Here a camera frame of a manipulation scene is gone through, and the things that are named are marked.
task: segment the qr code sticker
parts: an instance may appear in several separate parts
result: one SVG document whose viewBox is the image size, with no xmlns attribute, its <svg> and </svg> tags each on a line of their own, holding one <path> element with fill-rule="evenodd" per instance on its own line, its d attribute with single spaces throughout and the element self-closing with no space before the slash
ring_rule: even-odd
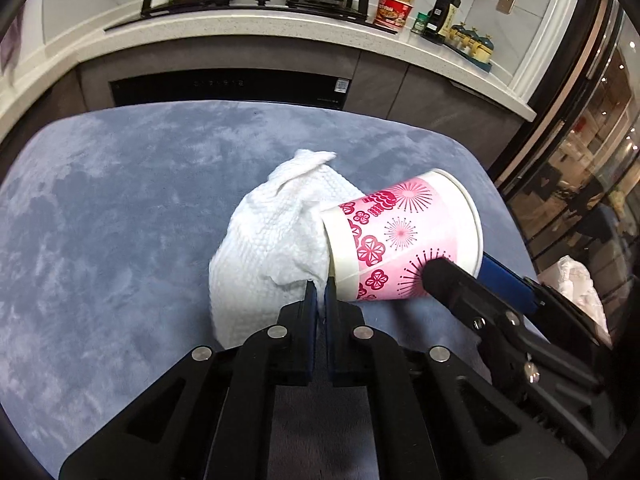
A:
<svg viewBox="0 0 640 480">
<path fill-rule="evenodd" d="M 335 91 L 340 92 L 341 94 L 346 94 L 349 89 L 349 80 L 348 79 L 338 79 L 335 82 Z"/>
</svg>

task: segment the table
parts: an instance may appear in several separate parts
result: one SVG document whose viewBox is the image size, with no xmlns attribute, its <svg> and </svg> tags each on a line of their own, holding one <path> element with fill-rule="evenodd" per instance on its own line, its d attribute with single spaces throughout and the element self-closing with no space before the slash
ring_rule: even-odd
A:
<svg viewBox="0 0 640 480">
<path fill-rule="evenodd" d="M 192 348 L 218 348 L 208 262 L 242 197 L 299 148 L 336 152 L 331 166 L 363 192 L 449 171 L 478 206 L 485 251 L 535 276 L 480 164 L 433 132 L 237 102 L 116 108 L 50 124 L 0 187 L 0 402 L 53 476 Z M 444 344 L 488 376 L 475 336 L 434 300 L 363 309 L 402 345 Z M 270 476 L 376 478 L 368 417 L 362 390 L 322 378 L 279 389 Z"/>
</svg>

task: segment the floral pattern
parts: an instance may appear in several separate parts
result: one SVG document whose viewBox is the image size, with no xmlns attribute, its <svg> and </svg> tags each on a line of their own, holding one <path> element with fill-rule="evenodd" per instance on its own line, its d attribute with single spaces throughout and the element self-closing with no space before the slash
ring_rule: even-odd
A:
<svg viewBox="0 0 640 480">
<path fill-rule="evenodd" d="M 354 224 L 351 220 L 349 220 L 349 227 L 351 228 L 351 234 L 353 235 L 353 239 L 356 242 L 356 247 L 358 246 L 358 240 L 362 236 L 362 227 L 357 224 Z"/>
<path fill-rule="evenodd" d="M 382 209 L 391 210 L 398 203 L 398 199 L 390 191 L 382 190 L 366 196 L 363 202 L 378 202 Z"/>
<path fill-rule="evenodd" d="M 389 281 L 389 277 L 382 269 L 376 269 L 371 273 L 364 284 L 371 287 L 371 290 L 380 290 Z"/>
<path fill-rule="evenodd" d="M 380 204 L 374 204 L 372 207 L 368 209 L 368 211 L 373 216 L 380 216 L 385 210 L 382 209 L 382 206 Z"/>
<path fill-rule="evenodd" d="M 392 218 L 385 225 L 385 242 L 395 251 L 405 250 L 417 240 L 418 231 L 406 218 Z"/>
<path fill-rule="evenodd" d="M 428 209 L 433 199 L 431 191 L 418 179 L 396 184 L 389 188 L 398 201 L 398 209 L 417 213 Z"/>
<path fill-rule="evenodd" d="M 366 225 L 369 223 L 370 218 L 369 213 L 365 213 L 364 211 L 357 211 L 355 215 L 353 215 L 353 219 L 356 222 L 360 222 L 362 225 Z"/>
<path fill-rule="evenodd" d="M 409 263 L 403 269 L 404 273 L 400 275 L 400 281 L 398 282 L 397 290 L 402 298 L 428 296 L 422 288 L 422 269 L 424 268 L 424 264 L 434 258 L 447 258 L 448 260 L 451 260 L 451 255 L 445 250 L 440 252 L 440 248 L 437 248 L 434 252 L 432 248 L 430 249 L 429 254 L 427 254 L 427 251 L 423 250 L 422 254 L 416 254 L 415 259 L 409 260 Z"/>
<path fill-rule="evenodd" d="M 382 261 L 382 255 L 385 253 L 386 247 L 379 242 L 375 236 L 367 235 L 360 241 L 358 247 L 358 259 L 365 262 L 369 267 L 377 265 Z"/>
<path fill-rule="evenodd" d="M 346 204 L 340 204 L 340 209 L 345 215 L 350 215 L 354 211 L 356 211 L 356 203 L 355 202 L 347 202 Z"/>
</svg>

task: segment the black control panel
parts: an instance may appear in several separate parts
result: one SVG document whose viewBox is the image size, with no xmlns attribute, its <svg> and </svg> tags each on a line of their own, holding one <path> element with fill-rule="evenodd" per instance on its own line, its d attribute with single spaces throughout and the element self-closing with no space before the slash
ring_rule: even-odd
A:
<svg viewBox="0 0 640 480">
<path fill-rule="evenodd" d="M 111 82 L 116 106 L 171 101 L 262 101 L 342 110 L 351 81 L 254 68 L 214 68 L 143 75 Z"/>
</svg>

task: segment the metal screw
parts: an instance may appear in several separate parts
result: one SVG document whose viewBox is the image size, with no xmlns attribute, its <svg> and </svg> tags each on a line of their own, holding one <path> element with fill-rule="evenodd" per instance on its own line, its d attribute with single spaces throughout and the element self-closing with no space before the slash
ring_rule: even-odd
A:
<svg viewBox="0 0 640 480">
<path fill-rule="evenodd" d="M 357 326 L 353 329 L 353 335 L 358 339 L 371 339 L 373 337 L 373 329 L 369 326 Z"/>
<path fill-rule="evenodd" d="M 444 348 L 444 346 L 434 346 L 431 350 L 429 350 L 429 355 L 434 361 L 443 363 L 444 361 L 449 360 L 449 358 L 451 357 L 451 352 L 449 352 L 448 349 Z"/>
<path fill-rule="evenodd" d="M 194 361 L 206 361 L 213 355 L 211 348 L 206 346 L 198 346 L 193 352 L 191 352 L 191 358 Z"/>
<path fill-rule="evenodd" d="M 520 319 L 511 310 L 507 311 L 506 316 L 513 326 L 518 326 L 520 324 Z"/>
<path fill-rule="evenodd" d="M 267 335 L 271 339 L 282 339 L 287 335 L 287 327 L 282 325 L 273 325 L 267 330 Z"/>
<path fill-rule="evenodd" d="M 531 384 L 537 383 L 540 380 L 538 367 L 531 362 L 524 363 L 524 375 Z"/>
</svg>

